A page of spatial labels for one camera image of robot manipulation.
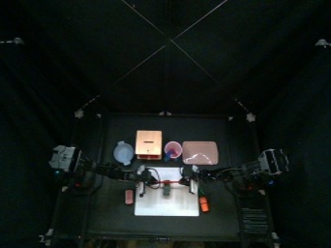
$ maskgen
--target black enclosure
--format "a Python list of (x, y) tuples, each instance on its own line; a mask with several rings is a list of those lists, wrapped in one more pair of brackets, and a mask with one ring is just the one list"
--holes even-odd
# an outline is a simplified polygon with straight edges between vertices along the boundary
[[(329, 13), (327, 0), (0, 1), (0, 246), (36, 247), (49, 229), (53, 147), (76, 142), (106, 160), (121, 134), (112, 121), (133, 118), (117, 124), (124, 136), (154, 118), (164, 130), (185, 127), (182, 140), (208, 127), (205, 139), (229, 146), (220, 167), (283, 148), (289, 171), (267, 200), (273, 229), (284, 247), (329, 247)], [(89, 202), (77, 204), (62, 218), (80, 226)]]

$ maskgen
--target black curtain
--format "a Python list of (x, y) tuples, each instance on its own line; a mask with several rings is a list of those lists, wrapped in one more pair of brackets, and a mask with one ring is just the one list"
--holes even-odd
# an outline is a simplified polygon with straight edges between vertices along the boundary
[[(1, 40), (17, 36), (0, 29)], [(0, 246), (34, 247), (48, 230), (57, 192), (48, 161), (52, 148), (69, 144), (73, 127), (65, 89), (34, 66), (36, 56), (21, 45), (0, 45)]]
[(331, 245), (329, 78), (331, 50), (321, 48), (259, 120), (263, 149), (284, 148), (289, 158), (271, 191), (275, 229), (288, 247)]

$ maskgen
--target white bowl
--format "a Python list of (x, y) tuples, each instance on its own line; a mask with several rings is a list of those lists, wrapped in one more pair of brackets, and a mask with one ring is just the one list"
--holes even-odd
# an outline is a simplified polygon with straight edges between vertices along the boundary
[(117, 142), (117, 146), (113, 150), (113, 157), (117, 162), (122, 163), (124, 166), (128, 166), (133, 158), (133, 147), (124, 141)]

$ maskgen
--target orange box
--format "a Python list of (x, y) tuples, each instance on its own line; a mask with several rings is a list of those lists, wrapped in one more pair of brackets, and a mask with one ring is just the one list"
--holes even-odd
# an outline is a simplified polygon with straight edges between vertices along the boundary
[(205, 197), (200, 197), (198, 198), (198, 201), (200, 201), (201, 211), (202, 212), (208, 212), (209, 211), (209, 206), (208, 206), (206, 198)]
[(137, 131), (136, 154), (137, 159), (161, 159), (161, 131)]

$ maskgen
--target cable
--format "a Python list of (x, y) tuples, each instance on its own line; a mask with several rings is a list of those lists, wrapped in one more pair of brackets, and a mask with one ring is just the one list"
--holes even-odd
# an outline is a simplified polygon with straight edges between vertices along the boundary
[(164, 48), (165, 46), (161, 46), (158, 48), (158, 50), (156, 50), (128, 72), (124, 76), (121, 76), (113, 83), (109, 84), (109, 86), (106, 86), (104, 89), (102, 89), (102, 93), (98, 94), (94, 98), (92, 98), (86, 104), (82, 105), (82, 107), (78, 109), (78, 110), (82, 110), (86, 106), (89, 106), (100, 97), (101, 95), (110, 89), (110, 87), (117, 84), (118, 81), (121, 81), (121, 79), (124, 79), (141, 65), (142, 63)]
[(209, 74), (209, 72), (204, 69), (204, 67), (197, 63), (197, 61), (188, 55), (188, 53), (184, 51), (184, 49), (180, 47), (180, 45), (173, 41), (169, 40), (170, 43), (174, 45), (174, 47), (181, 51), (181, 53), (185, 55), (185, 57), (190, 60), (190, 62), (200, 68), (200, 70), (204, 72), (204, 74), (209, 77), (210, 80), (213, 80), (213, 82), (217, 83), (217, 85), (221, 85), (221, 83), (214, 79), (214, 77), (212, 77), (212, 75)]
[(129, 9), (144, 19), (144, 21), (153, 27), (157, 32), (165, 36), (164, 32), (156, 27), (156, 25), (140, 14), (140, 12), (132, 7), (124, 0), (121, 2), (129, 7)]
[(160, 175), (158, 175), (158, 172), (157, 172), (157, 170), (156, 170), (154, 168), (146, 168), (146, 169), (148, 169), (148, 170), (153, 170), (154, 173), (156, 173), (156, 175), (157, 175), (157, 183), (158, 183), (158, 186), (153, 188), (153, 187), (150, 187), (150, 185), (146, 184), (146, 186), (148, 186), (150, 189), (156, 190), (156, 189), (160, 188)]
[(279, 174), (281, 174), (281, 171), (277, 171), (277, 172), (275, 172), (275, 173), (268, 173), (268, 172), (265, 172), (265, 171), (263, 171), (263, 170), (253, 170), (253, 172), (257, 172), (257, 173), (261, 173), (261, 174), (267, 174), (267, 175), (279, 175)]
[(221, 170), (221, 171), (218, 171), (217, 173), (216, 173), (216, 178), (218, 177), (218, 175), (221, 174), (221, 173), (224, 173), (225, 171), (243, 171), (243, 169), (241, 168), (228, 168), (228, 169), (224, 169), (224, 170)]
[(188, 29), (190, 29), (192, 26), (194, 26), (210, 13), (213, 13), (227, 2), (228, 0), (222, 1), (174, 38), (173, 40), (176, 40), (177, 38), (181, 37), (181, 35), (186, 32)]

